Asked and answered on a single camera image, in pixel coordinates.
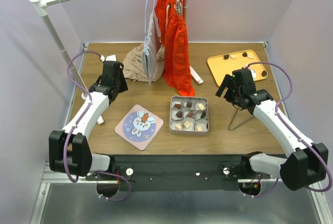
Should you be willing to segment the metal tongs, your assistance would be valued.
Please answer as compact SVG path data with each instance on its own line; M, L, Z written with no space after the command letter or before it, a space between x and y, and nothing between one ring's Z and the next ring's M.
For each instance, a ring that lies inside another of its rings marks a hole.
M254 118L248 110L241 110L238 107L235 107L236 110L232 116L232 119L228 125L228 130L235 130L236 128L244 125Z

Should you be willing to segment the white chocolate cube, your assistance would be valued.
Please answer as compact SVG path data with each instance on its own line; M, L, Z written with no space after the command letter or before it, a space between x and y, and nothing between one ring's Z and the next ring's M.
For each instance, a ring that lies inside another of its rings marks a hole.
M201 111L203 111L204 109L205 109L205 107L204 107L204 105L203 104L198 104L198 108L201 110Z

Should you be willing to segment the pink tin lid with bunny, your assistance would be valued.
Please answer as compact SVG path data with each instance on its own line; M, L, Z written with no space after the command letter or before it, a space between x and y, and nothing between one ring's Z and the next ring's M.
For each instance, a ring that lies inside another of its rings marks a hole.
M140 151L156 138L164 121L136 104L115 127L114 132Z

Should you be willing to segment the dark brown chocolate cube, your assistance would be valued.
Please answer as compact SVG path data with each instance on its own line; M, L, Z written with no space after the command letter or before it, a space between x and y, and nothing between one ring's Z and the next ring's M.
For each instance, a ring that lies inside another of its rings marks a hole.
M193 103L192 103L192 102L189 102L189 101L188 101L188 102L186 103L186 107L187 107L187 108L191 108L191 107L192 107L192 105L193 105Z

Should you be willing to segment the brown chocolate cell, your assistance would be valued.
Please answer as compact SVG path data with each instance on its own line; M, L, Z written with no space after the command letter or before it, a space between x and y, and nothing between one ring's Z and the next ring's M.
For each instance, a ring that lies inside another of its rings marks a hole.
M194 112L193 112L193 111L190 111L190 112L187 113L186 116L187 116L187 117L193 117L193 116L194 116Z

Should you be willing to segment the pink chocolate tin box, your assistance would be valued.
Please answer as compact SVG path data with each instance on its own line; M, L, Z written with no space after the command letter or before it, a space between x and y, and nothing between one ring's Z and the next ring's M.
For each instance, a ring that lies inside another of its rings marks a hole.
M170 102L170 133L205 136L209 131L209 104L205 97L173 96Z

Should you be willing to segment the dark round chocolate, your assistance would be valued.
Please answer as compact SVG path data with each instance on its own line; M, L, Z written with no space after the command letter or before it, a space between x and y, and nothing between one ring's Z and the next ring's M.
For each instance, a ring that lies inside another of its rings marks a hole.
M179 112L176 113L176 116L178 118L182 118L183 117L183 113L181 111L179 111Z

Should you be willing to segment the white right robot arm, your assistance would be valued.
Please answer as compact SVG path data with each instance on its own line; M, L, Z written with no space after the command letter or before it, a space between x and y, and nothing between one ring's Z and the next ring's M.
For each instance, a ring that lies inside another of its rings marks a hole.
M265 90L257 90L249 69L227 74L216 92L227 102L248 112L260 120L281 145L285 158L252 152L241 158L240 174L251 178L264 173L281 179L285 186L296 191L328 179L332 187L332 174L327 166L328 149L323 143L314 143L300 132L282 113L277 102Z

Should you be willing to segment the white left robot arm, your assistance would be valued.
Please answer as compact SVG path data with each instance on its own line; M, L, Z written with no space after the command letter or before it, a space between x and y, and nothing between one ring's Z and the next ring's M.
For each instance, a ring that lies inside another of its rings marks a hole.
M126 90L123 64L104 61L101 76L90 87L88 98L75 117L62 130L54 130L49 135L49 166L52 171L67 174L73 182L91 172L97 172L104 180L115 175L113 158L92 153L88 138L103 112L119 93Z

